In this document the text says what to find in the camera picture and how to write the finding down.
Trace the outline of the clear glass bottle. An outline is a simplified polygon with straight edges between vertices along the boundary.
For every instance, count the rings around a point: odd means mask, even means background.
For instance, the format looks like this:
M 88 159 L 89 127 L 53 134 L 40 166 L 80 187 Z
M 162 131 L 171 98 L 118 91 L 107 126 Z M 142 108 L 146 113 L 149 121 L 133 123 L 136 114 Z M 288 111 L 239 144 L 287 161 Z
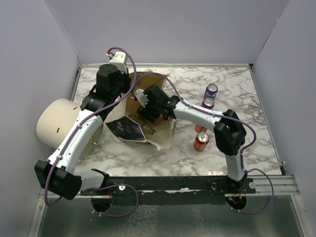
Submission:
M 145 119 L 142 119 L 138 115 L 134 115 L 134 114 L 130 114 L 128 115 L 128 117 L 140 125 L 144 134 L 149 134 L 149 135 L 155 134 L 156 131 L 153 129 L 152 125 Z

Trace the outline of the purple fanta can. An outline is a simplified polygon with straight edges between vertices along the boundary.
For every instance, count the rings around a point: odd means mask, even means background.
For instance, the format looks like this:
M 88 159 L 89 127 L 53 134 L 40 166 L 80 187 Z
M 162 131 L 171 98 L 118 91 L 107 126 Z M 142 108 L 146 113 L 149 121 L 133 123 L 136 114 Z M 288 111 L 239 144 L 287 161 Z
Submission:
M 209 110 L 213 110 L 214 105 L 215 105 L 214 99 L 209 98 L 209 97 L 204 98 L 202 103 L 201 103 L 201 106 L 203 108 L 206 108 L 206 109 L 209 109 Z

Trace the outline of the red cola can four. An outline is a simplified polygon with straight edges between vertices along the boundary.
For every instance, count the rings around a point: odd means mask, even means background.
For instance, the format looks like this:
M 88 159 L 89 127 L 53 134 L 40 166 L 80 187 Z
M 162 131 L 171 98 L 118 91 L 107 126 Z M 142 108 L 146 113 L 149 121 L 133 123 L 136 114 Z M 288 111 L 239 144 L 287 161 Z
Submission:
M 196 130 L 197 133 L 200 133 L 200 132 L 206 132 L 206 131 L 207 131 L 207 128 L 205 128 L 205 127 L 203 127 L 203 126 L 201 126 L 201 125 L 196 124 L 195 130 Z

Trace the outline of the red cola can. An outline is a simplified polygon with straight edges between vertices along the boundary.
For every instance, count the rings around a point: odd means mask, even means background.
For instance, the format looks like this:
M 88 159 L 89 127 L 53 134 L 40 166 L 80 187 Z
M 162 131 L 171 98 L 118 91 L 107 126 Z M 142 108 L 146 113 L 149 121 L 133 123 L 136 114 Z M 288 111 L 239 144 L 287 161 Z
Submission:
M 206 132 L 200 132 L 196 135 L 193 148 L 198 152 L 203 152 L 209 143 L 209 135 Z

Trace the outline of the purple fanta can two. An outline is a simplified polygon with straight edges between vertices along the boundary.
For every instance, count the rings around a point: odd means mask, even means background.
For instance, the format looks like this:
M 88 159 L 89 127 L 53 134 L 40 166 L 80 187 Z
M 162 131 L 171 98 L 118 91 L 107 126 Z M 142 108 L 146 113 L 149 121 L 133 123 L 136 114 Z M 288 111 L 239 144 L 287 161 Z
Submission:
M 203 98 L 211 98 L 214 100 L 216 98 L 217 92 L 218 86 L 214 83 L 210 83 L 205 89 Z

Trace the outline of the beige canvas tote bag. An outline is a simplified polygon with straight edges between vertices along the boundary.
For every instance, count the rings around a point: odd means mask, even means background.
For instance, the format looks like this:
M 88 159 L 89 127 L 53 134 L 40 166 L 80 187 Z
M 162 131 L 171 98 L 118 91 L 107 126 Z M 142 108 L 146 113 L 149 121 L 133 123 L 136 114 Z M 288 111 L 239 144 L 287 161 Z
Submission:
M 141 104 L 129 95 L 109 113 L 105 125 L 119 139 L 128 142 L 140 142 L 169 149 L 172 145 L 175 120 L 165 120 L 160 116 L 154 123 L 145 121 L 137 114 Z

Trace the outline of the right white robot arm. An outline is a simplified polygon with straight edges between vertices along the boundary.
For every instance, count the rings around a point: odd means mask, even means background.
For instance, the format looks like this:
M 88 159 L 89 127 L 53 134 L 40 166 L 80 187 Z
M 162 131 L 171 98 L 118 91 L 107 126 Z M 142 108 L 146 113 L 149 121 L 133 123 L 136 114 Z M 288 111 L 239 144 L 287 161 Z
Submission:
M 212 131 L 217 148 L 226 158 L 228 190 L 238 193 L 244 188 L 246 172 L 242 166 L 241 147 L 245 143 L 246 131 L 234 111 L 217 112 L 195 106 L 178 94 L 168 96 L 156 85 L 145 90 L 137 89 L 133 98 L 140 104 L 137 114 L 150 123 L 155 123 L 160 117 L 182 119 Z

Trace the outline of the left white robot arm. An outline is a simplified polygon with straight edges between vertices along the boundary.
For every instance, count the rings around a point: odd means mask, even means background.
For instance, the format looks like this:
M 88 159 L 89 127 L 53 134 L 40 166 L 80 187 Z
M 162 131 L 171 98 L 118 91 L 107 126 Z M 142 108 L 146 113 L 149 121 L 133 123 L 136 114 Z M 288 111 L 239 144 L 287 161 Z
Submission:
M 35 173 L 45 194 L 52 192 L 60 198 L 72 200 L 80 191 L 93 189 L 99 195 L 108 191 L 109 182 L 101 171 L 75 174 L 75 168 L 92 136 L 120 102 L 118 97 L 128 94 L 130 88 L 131 78 L 125 63 L 108 63 L 99 67 L 96 84 L 83 99 L 70 131 L 46 161 L 39 160 L 35 165 Z

